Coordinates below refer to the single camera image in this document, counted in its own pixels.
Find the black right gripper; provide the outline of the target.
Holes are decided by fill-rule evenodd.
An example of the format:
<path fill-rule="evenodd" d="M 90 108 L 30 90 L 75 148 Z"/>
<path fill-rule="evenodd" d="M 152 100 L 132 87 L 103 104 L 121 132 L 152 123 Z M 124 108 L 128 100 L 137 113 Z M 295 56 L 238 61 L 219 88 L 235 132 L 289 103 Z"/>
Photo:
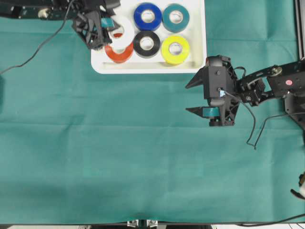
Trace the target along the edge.
<path fill-rule="evenodd" d="M 194 107 L 186 108 L 186 111 L 193 113 L 202 118 L 208 118 L 210 120 L 210 126 L 230 126 L 234 125 L 234 117 L 236 115 L 236 109 L 239 103 L 233 101 L 233 99 L 227 95 L 227 93 L 234 94 L 236 92 L 237 75 L 235 74 L 234 87 L 231 92 L 225 91 L 225 103 L 218 107 Z M 186 89 L 190 89 L 196 86 L 205 85 L 206 82 L 206 68 L 201 68 L 194 77 L 185 86 Z"/>

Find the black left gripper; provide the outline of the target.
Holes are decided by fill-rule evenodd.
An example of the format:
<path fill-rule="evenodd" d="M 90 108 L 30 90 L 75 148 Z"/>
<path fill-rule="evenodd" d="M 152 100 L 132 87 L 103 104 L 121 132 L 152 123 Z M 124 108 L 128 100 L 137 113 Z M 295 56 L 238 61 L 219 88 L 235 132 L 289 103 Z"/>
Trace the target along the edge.
<path fill-rule="evenodd" d="M 110 5 L 102 4 L 89 8 L 76 4 L 76 16 L 72 19 L 72 28 L 90 50 L 99 50 L 112 43 L 108 31 L 121 27 L 112 16 Z"/>

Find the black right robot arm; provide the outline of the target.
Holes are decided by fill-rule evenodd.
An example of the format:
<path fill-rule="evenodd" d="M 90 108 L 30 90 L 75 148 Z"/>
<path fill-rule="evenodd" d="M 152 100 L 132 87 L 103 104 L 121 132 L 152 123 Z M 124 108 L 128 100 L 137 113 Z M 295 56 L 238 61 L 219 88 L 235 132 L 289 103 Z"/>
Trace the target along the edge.
<path fill-rule="evenodd" d="M 187 111 L 210 120 L 210 126 L 233 126 L 239 104 L 250 106 L 271 99 L 283 99 L 284 110 L 301 128 L 305 127 L 305 62 L 273 65 L 238 78 L 229 57 L 206 59 L 186 88 L 203 86 L 208 106 Z"/>

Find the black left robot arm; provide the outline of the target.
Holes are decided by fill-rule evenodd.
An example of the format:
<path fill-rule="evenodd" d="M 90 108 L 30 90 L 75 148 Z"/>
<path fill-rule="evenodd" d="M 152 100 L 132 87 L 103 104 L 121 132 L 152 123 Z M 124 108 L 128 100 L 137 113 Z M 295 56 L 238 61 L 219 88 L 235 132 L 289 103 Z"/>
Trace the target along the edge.
<path fill-rule="evenodd" d="M 119 28 L 112 21 L 119 0 L 2 0 L 0 16 L 10 19 L 72 20 L 72 28 L 89 50 L 112 43 L 108 32 Z"/>

